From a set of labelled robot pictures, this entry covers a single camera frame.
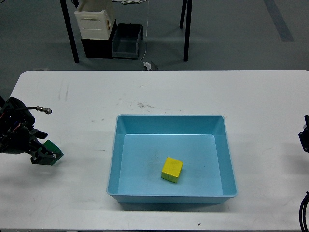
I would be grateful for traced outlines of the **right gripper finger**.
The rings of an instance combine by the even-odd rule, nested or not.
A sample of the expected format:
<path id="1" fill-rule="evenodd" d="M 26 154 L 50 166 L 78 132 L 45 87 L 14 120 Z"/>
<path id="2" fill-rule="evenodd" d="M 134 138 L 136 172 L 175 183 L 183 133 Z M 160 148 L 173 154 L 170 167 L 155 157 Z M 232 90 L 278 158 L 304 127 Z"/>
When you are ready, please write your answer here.
<path id="1" fill-rule="evenodd" d="M 305 115 L 305 125 L 303 131 L 301 131 L 298 136 L 302 145 L 302 148 L 305 152 L 309 151 L 309 116 Z"/>

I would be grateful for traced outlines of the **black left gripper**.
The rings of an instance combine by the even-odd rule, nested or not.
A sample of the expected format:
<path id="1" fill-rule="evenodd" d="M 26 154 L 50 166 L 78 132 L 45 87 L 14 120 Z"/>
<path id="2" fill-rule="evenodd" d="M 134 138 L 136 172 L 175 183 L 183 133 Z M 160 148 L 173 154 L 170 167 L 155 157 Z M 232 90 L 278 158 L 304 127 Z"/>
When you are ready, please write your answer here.
<path id="1" fill-rule="evenodd" d="M 18 128 L 14 132 L 0 136 L 0 152 L 9 154 L 20 154 L 22 152 L 35 153 L 35 158 L 31 157 L 32 164 L 53 166 L 60 160 L 60 149 L 55 145 L 45 145 L 40 148 L 37 145 L 38 139 L 45 139 L 46 132 L 38 129 L 29 130 L 27 127 Z"/>

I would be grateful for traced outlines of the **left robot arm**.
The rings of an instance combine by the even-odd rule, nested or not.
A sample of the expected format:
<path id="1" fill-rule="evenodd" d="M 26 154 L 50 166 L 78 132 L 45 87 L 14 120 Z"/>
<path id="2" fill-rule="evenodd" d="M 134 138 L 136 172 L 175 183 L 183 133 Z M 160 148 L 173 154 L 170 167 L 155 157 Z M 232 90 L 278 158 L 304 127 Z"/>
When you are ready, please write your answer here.
<path id="1" fill-rule="evenodd" d="M 0 99 L 0 151 L 1 153 L 31 155 L 31 163 L 38 165 L 54 165 L 61 157 L 62 151 L 50 140 L 43 144 L 48 134 L 34 128 L 35 118 L 30 110 L 51 114 L 50 108 L 27 107 L 15 97 Z"/>

